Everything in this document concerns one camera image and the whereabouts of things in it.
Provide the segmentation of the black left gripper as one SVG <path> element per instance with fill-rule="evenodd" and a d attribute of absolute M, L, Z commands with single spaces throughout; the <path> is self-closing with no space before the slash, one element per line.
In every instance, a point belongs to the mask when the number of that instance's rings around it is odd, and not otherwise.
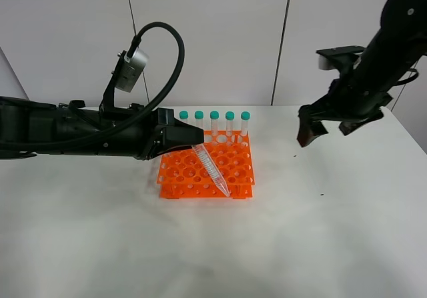
<path fill-rule="evenodd" d="M 133 156 L 137 160 L 151 160 L 204 143 L 203 129 L 174 120 L 172 109 L 157 108 L 140 125 L 143 135 Z"/>

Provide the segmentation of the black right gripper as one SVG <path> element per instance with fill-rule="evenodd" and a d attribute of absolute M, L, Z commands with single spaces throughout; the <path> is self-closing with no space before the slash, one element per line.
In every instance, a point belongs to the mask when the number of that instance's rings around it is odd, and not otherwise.
<path fill-rule="evenodd" d="M 300 107 L 297 134 L 300 147 L 307 147 L 318 137 L 328 134 L 323 120 L 341 121 L 339 130 L 347 136 L 384 117 L 381 108 L 391 102 L 391 95 L 386 91 L 372 89 L 360 91 L 354 84 L 335 79 L 323 97 L 310 105 Z"/>

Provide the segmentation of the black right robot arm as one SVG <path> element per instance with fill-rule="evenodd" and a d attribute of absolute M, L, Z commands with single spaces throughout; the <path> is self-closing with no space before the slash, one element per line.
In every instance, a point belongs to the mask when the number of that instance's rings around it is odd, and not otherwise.
<path fill-rule="evenodd" d="M 426 0 L 387 0 L 380 29 L 367 47 L 322 49 L 323 70 L 336 69 L 339 77 L 328 92 L 298 111 L 297 140 L 301 147 L 327 134 L 323 121 L 337 121 L 344 135 L 380 120 L 381 108 L 391 102 L 389 90 L 417 79 L 414 68 L 426 54 Z"/>

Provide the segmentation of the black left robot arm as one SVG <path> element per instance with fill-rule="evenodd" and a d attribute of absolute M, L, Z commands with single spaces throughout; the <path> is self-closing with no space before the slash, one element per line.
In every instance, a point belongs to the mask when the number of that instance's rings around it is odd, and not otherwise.
<path fill-rule="evenodd" d="M 132 103 L 114 113 L 88 110 L 81 100 L 52 105 L 24 99 L 1 98 L 2 143 L 48 143 L 78 139 L 121 124 L 144 106 Z M 91 145 L 50 147 L 48 155 L 102 155 L 150 160 L 204 142 L 202 129 L 174 117 L 172 109 L 158 108 L 127 129 Z"/>

